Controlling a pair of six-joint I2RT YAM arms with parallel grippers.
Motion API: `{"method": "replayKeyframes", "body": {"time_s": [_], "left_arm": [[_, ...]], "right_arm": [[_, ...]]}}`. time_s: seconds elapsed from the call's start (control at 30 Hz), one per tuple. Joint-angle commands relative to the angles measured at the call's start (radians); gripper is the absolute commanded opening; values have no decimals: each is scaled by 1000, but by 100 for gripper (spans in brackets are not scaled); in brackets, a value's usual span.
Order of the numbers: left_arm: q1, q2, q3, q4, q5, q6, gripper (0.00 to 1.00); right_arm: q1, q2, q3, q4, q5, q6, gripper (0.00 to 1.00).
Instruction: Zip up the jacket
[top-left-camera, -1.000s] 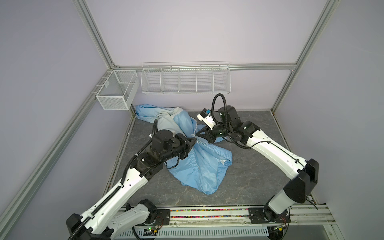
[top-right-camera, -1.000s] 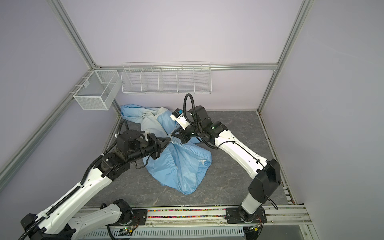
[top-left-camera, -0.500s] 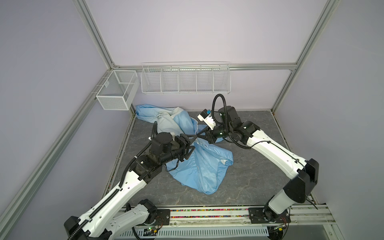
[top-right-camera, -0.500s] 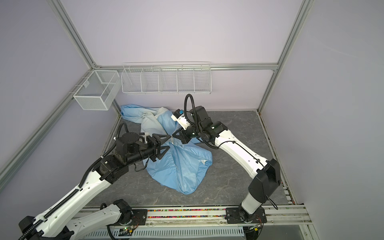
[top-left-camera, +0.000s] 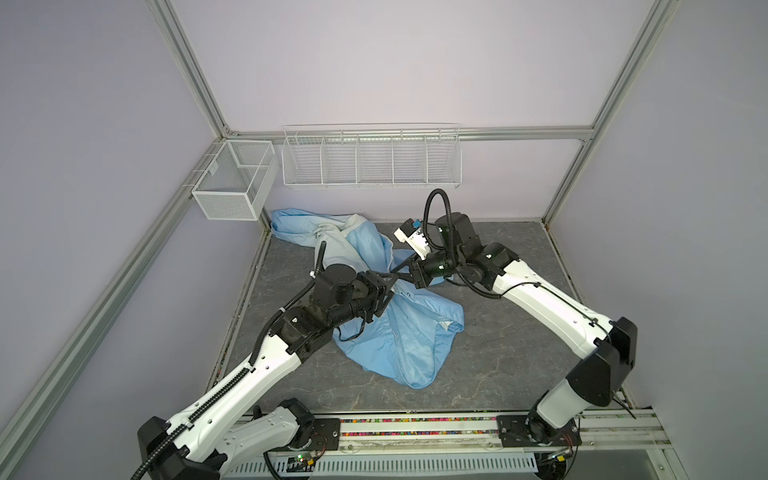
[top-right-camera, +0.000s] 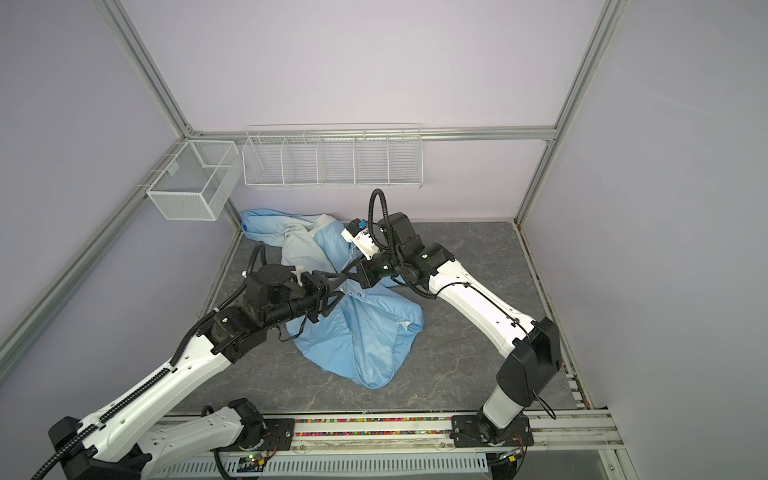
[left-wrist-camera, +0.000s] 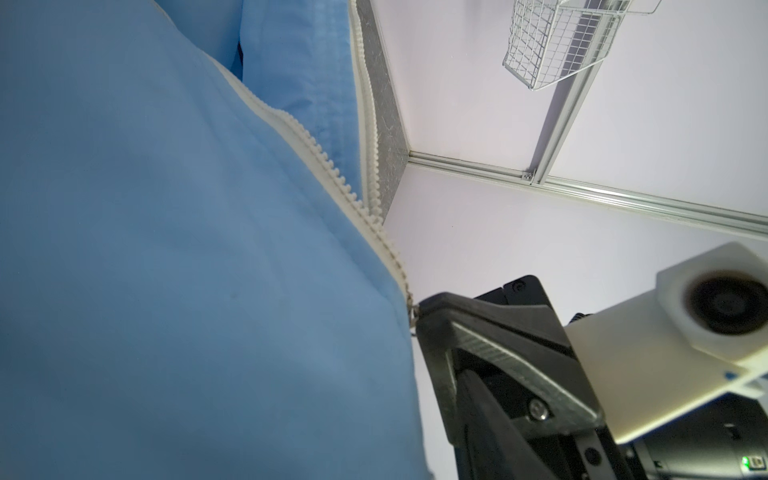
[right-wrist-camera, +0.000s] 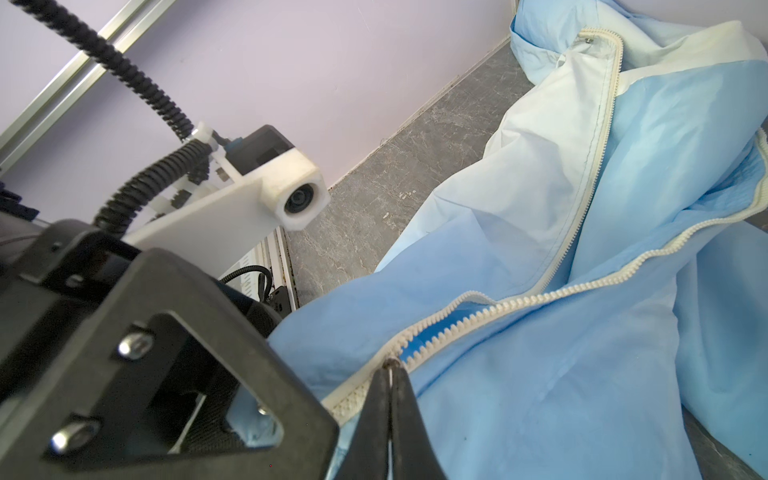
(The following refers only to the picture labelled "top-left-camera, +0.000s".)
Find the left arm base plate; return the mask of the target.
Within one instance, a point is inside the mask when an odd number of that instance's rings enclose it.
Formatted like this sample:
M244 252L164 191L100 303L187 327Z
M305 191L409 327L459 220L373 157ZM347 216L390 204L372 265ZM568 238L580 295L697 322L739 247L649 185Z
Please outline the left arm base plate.
M341 439L341 420L335 417L315 418L299 427L286 446L289 450L336 451Z

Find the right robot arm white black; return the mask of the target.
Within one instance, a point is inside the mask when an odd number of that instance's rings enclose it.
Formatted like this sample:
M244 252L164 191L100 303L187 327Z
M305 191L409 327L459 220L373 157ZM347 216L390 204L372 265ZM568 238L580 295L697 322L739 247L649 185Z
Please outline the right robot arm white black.
M507 300L556 335L579 359L534 404L523 423L528 439L547 446L570 430L590 407L607 407L635 366L637 326L611 319L561 291L499 242L485 244L469 217L453 212L437 219L438 240L428 224L408 219L395 238L412 249L404 260L408 278L426 288L438 278L457 277L475 293Z

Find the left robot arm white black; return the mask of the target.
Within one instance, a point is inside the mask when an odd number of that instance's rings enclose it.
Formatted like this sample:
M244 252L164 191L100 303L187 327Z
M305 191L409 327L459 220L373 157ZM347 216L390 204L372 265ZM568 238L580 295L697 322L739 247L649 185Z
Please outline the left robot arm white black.
M296 399L245 425L238 422L343 324L354 319L370 323L381 316L398 278L344 264L317 267L270 317L251 353L233 371L169 419L152 417L140 427L142 462L133 478L221 479L257 455L308 443L314 416Z

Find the light blue jacket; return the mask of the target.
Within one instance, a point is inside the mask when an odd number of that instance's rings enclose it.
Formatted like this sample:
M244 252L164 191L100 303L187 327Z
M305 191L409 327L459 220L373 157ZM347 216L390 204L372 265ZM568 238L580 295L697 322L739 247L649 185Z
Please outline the light blue jacket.
M318 250L327 244L324 265L387 273L409 256L359 214L327 215L288 208L271 214L276 238ZM361 319L333 333L341 351L362 368L412 389L434 382L455 336L465 327L463 307L430 290L398 281L385 311L364 326Z

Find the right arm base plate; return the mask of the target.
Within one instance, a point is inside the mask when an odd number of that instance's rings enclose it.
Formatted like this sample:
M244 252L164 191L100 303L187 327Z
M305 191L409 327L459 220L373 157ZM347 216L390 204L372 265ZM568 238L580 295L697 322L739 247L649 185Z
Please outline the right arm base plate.
M582 444L575 420L556 429L542 420L531 420L526 414L506 414L496 417L502 446L513 447L576 447Z

